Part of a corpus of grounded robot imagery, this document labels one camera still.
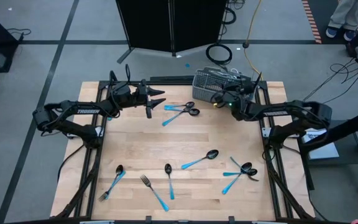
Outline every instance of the blue handle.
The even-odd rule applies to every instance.
[[[167,109],[165,109],[165,110],[167,110],[167,111],[183,111],[183,110],[174,109],[174,108],[167,108]]]
[[[113,181],[113,183],[111,184],[111,186],[110,186],[110,188],[108,190],[109,194],[107,195],[106,199],[109,199],[109,195],[110,195],[110,192],[111,192],[112,188],[119,182],[119,180],[121,180],[121,178],[124,175],[125,175],[125,171],[123,171],[122,174],[119,175],[115,181]]]
[[[227,185],[227,186],[222,190],[222,194],[226,194],[226,193],[230,190],[231,186],[232,186],[234,183],[236,183],[236,181],[237,181],[237,179],[240,177],[240,175],[241,175],[241,174],[239,174],[229,185]]]
[[[183,164],[183,165],[181,166],[181,169],[189,168],[189,166],[192,166],[192,165],[196,164],[197,162],[202,161],[203,159],[205,159],[205,158],[198,159],[198,160],[196,160],[196,161],[194,161],[194,162],[189,162],[189,163],[187,163],[187,164]]]
[[[169,211],[168,205],[167,205],[166,203],[164,203],[164,201],[160,198],[160,196],[158,196],[158,194],[157,194],[154,190],[153,190],[153,193],[154,193],[154,195],[157,197],[157,199],[159,200],[159,202],[160,202],[162,208],[163,208],[166,212]]]
[[[184,105],[165,105],[164,109],[169,110],[169,109],[172,109],[172,108],[175,108],[175,107],[178,107],[178,106],[184,106]]]
[[[239,172],[224,172],[223,173],[223,176],[227,177],[227,176],[230,176],[230,175],[239,175],[241,173]]]
[[[175,199],[175,196],[173,194],[173,187],[171,183],[171,178],[169,178],[169,194],[171,195],[171,200]]]
[[[169,122],[171,122],[173,119],[175,119],[177,116],[179,116],[179,115],[181,115],[181,114],[182,114],[182,112],[176,114],[176,115],[173,116],[171,119],[164,121],[164,122],[162,123],[162,126],[166,126],[167,124],[169,124]]]

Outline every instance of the gray carpet floor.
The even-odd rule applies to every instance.
[[[29,28],[25,40],[60,40],[74,0],[0,0],[0,23],[5,28]],[[237,22],[227,27],[223,39],[244,39],[257,0],[247,0],[236,11]],[[264,0],[253,28],[253,40],[314,40],[300,0]],[[112,0],[80,0],[68,40],[124,40],[125,34]],[[229,68],[252,76],[239,44]],[[57,45],[20,45],[9,73],[0,74],[0,206],[29,129]],[[132,79],[192,75],[198,68],[214,66],[205,57],[206,47],[180,52],[180,58],[151,50],[135,49],[123,64],[116,60],[126,45],[65,45],[59,58],[46,103],[76,100],[81,83],[107,80],[114,70],[125,80],[124,64]],[[253,64],[268,81],[283,81],[289,100],[302,100],[332,75],[329,66],[349,61],[342,45],[254,44],[247,50]],[[212,50],[213,57],[227,52]],[[325,101],[347,89],[337,75],[310,100]],[[358,81],[342,97],[329,102],[333,119],[358,115]],[[41,138],[36,132],[5,222],[48,218],[56,190],[56,173],[67,139]],[[311,200],[328,219],[349,222],[358,218],[358,166],[312,168],[315,190]]]

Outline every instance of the black partition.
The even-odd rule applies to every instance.
[[[218,41],[226,0],[116,0],[129,48],[176,52]]]
[[[226,1],[175,0],[173,31],[175,50],[216,43]]]

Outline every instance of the wooden tabletop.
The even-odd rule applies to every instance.
[[[98,82],[84,82],[78,100],[95,101],[97,87]],[[275,220],[267,168],[261,156],[259,123],[236,121],[227,108],[216,109],[210,103],[194,100],[191,86],[152,88],[164,90],[165,94],[160,97],[167,99],[153,110],[152,119],[146,118],[145,108],[141,106],[124,109],[120,118],[106,125],[92,219],[145,220],[145,216],[151,215],[153,220],[227,220],[228,216],[236,220]],[[287,100],[282,82],[268,82],[268,92],[271,103]],[[164,111],[163,106],[187,101],[195,102],[195,108],[201,110],[200,115],[182,114],[163,127],[163,121],[177,114]],[[75,116],[74,122],[90,124],[91,118],[91,115]],[[289,122],[289,116],[275,118],[278,125]],[[66,157],[81,145],[80,139],[69,140]],[[285,145],[298,149],[294,139],[287,139]],[[217,158],[180,169],[182,164],[204,157],[211,149],[219,150]],[[299,154],[285,149],[281,152],[289,190],[314,216]],[[85,150],[82,150],[63,167],[51,215],[61,212],[78,189],[84,156]],[[251,162],[258,170],[254,177],[260,181],[254,182],[242,175],[223,195],[223,188],[235,176],[223,177],[222,173],[239,171],[230,156],[240,164]],[[164,171],[166,163],[173,168],[174,200],[169,196],[168,175]],[[110,198],[99,202],[97,198],[111,185],[119,164],[124,166],[126,175],[113,188]],[[168,212],[142,183],[139,178],[142,174],[150,179],[152,187],[170,207]],[[284,217],[285,207],[278,187],[277,191]]]

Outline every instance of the fork tines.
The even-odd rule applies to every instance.
[[[140,179],[143,181],[143,183],[144,183],[146,186],[149,186],[149,185],[150,185],[150,181],[149,181],[149,179],[148,179],[145,175],[141,175]]]

